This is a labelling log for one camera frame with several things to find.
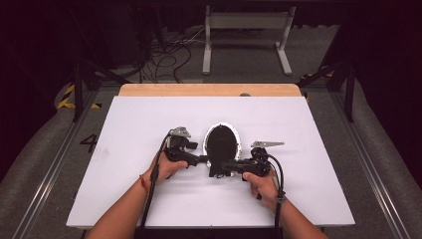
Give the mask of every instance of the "white table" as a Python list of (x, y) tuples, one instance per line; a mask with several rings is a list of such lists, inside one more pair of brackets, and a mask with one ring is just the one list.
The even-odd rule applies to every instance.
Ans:
[[(281, 163), (285, 191), (318, 226), (354, 224), (306, 100), (302, 97), (115, 97), (67, 225), (89, 228), (144, 172), (166, 133), (186, 126), (199, 142), (220, 121), (233, 125), (241, 158), (255, 140)], [(192, 151), (201, 154), (201, 149)], [(274, 215), (250, 195), (240, 175), (210, 178), (205, 164), (158, 186), (148, 228), (272, 227)]]

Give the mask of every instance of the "dark background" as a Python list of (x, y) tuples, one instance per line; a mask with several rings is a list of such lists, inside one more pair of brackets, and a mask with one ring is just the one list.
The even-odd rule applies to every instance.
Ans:
[[(0, 178), (56, 113), (56, 94), (72, 80), (77, 58), (106, 69), (145, 61), (152, 37), (151, 9), (159, 10), (161, 24), (169, 31), (182, 32), (204, 22), (204, 6), (2, 4)], [(345, 7), (303, 6), (294, 21), (299, 27), (343, 23), (325, 63), (341, 60), (354, 47), (356, 77), (367, 101), (420, 186), (421, 10), (417, 3), (395, 1), (366, 7), (357, 15)]]

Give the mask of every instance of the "gray carpet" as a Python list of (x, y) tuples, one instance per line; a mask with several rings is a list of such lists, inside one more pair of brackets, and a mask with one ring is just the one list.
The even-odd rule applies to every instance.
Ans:
[[(186, 83), (295, 83), (300, 76), (317, 70), (335, 31), (335, 27), (291, 31), (286, 47), (294, 72), (290, 77), (283, 74), (273, 46), (277, 41), (276, 31), (264, 31), (255, 37), (236, 32), (217, 34), (213, 39), (209, 76), (201, 75), (203, 44), (191, 45), (189, 49), (192, 58), (177, 71), (177, 76)], [(174, 57), (177, 63), (181, 64), (188, 58), (188, 53), (181, 49)], [(158, 73), (172, 75), (173, 69), (162, 67), (158, 69)], [(130, 78), (133, 82), (139, 82), (139, 79), (139, 75)], [(158, 80), (173, 82), (171, 77)], [(316, 85), (323, 83), (324, 80), (321, 80), (316, 82)], [(331, 238), (395, 238), (362, 169), (359, 153), (341, 121), (341, 112), (334, 106), (331, 93), (321, 88), (308, 88), (304, 91), (310, 95), (310, 108), (316, 125), (356, 221), (353, 226), (325, 228), (325, 233)], [(29, 231), (28, 238), (80, 238), (83, 235), (83, 231), (65, 225), (74, 203), (73, 198), (78, 192), (92, 155), (88, 152), (89, 146), (80, 142), (92, 133), (101, 133), (109, 104), (117, 92), (118, 88), (115, 87), (101, 88), (98, 92), (95, 103), (101, 103), (103, 107), (89, 110), (54, 187), (32, 230)], [(58, 93), (58, 98), (62, 95), (63, 91)], [(71, 109), (58, 110), (27, 144), (0, 184), (0, 238), (12, 238), (64, 140), (73, 113), (74, 110)], [(354, 98), (354, 120), (354, 125), (391, 195), (410, 238), (422, 238), (422, 192), (367, 105), (359, 85), (356, 86)], [(186, 238), (185, 233), (189, 232), (179, 233), (171, 232), (170, 235), (172, 238)], [(249, 238), (260, 238), (265, 234), (259, 233), (263, 232), (248, 231)], [(150, 235), (154, 238), (168, 238), (165, 233)], [(193, 238), (235, 238), (239, 234), (214, 231), (190, 232), (187, 235)]]

